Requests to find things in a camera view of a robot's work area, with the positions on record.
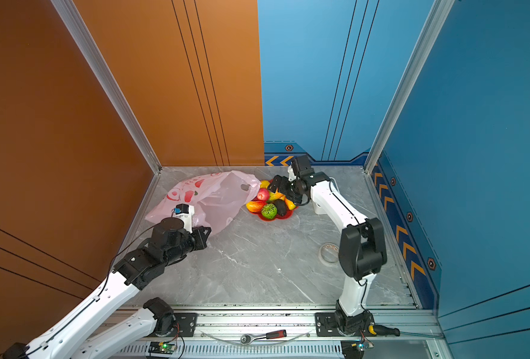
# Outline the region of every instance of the gray marble surface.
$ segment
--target gray marble surface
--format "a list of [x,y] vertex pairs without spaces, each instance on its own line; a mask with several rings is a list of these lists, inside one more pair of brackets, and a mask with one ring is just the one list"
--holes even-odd
[[[167,191],[194,176],[236,169],[259,180],[286,175],[287,167],[164,167],[148,211]],[[341,194],[361,213],[375,215],[369,189],[360,167],[316,167],[334,177]],[[143,220],[138,233],[151,226]],[[141,238],[145,239],[151,231]],[[269,304],[315,303],[333,305],[341,295],[345,274],[340,265],[328,267],[319,260],[323,243],[339,244],[340,231],[312,206],[298,208],[285,220],[264,222],[243,206],[221,233],[210,235],[205,250],[192,252],[184,261],[166,268],[128,304],[142,305],[161,297],[167,303]],[[374,280],[368,305],[412,305],[406,285],[392,260]]]

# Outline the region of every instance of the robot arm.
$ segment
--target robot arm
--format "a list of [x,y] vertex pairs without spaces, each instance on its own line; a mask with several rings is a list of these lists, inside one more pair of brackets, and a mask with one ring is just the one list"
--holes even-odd
[[295,204],[312,202],[315,213],[327,214],[341,230],[339,263],[346,277],[335,320],[342,333],[353,334],[365,322],[367,292],[387,262],[387,252],[381,221],[358,212],[333,187],[325,173],[315,172],[308,157],[301,156],[292,161],[289,177],[276,176],[269,190],[278,190]]
[[101,285],[62,320],[28,345],[14,344],[3,358],[107,358],[128,342],[153,331],[170,330],[175,321],[173,310],[155,298],[128,320],[84,343],[119,306],[160,276],[165,267],[182,261],[193,250],[207,247],[211,228],[191,227],[194,207],[178,205],[174,213],[174,217],[156,224],[151,238],[117,262]]

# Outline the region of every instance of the pink plastic bag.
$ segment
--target pink plastic bag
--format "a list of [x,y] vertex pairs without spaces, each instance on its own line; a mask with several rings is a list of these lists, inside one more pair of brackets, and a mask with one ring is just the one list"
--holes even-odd
[[241,206],[257,196],[261,181],[239,171],[193,177],[179,182],[167,196],[146,215],[152,223],[171,217],[180,203],[195,207],[193,226],[211,227],[216,234],[231,223]]

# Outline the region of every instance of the blue wall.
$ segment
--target blue wall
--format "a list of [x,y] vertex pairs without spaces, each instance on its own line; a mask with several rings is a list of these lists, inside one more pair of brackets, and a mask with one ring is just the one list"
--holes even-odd
[[530,2],[455,1],[384,154],[440,262],[455,358],[529,357],[530,330],[501,334],[530,329]]
[[366,151],[432,3],[259,0],[265,142],[296,142],[315,160]]

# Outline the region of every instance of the yellow chevron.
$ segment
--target yellow chevron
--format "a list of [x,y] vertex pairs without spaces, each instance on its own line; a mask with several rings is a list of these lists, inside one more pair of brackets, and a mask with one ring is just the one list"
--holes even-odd
[[376,187],[376,178],[377,177],[382,177],[382,176],[383,176],[383,174],[375,174],[375,187]]
[[417,254],[417,251],[414,249],[413,246],[410,246],[407,244],[407,242],[404,242],[403,243],[403,258],[405,258],[405,260],[407,259],[407,249],[413,252],[414,254]]
[[269,166],[275,166],[273,163],[273,161],[275,161],[277,159],[278,156],[273,156],[269,159],[269,161],[265,162],[266,164],[268,164]]
[[411,279],[413,280],[413,282],[414,282],[414,270],[415,269],[417,269],[424,276],[426,276],[425,270],[423,268],[421,268],[421,266],[419,264],[416,264],[415,262],[411,261]]
[[404,229],[403,227],[397,225],[397,243],[399,242],[399,232],[403,232],[403,233],[405,233],[406,235],[409,235],[409,234],[407,233],[407,230],[406,230],[406,229]]
[[384,197],[384,211],[387,212],[387,202],[395,203],[391,197]]
[[383,188],[385,190],[389,189],[386,184],[380,184],[379,185],[379,198],[383,198]]
[[289,157],[287,157],[286,159],[284,159],[283,161],[281,161],[281,164],[282,164],[283,166],[288,166],[287,161],[289,161],[289,160],[292,159],[292,158],[293,158],[293,156],[289,156]]

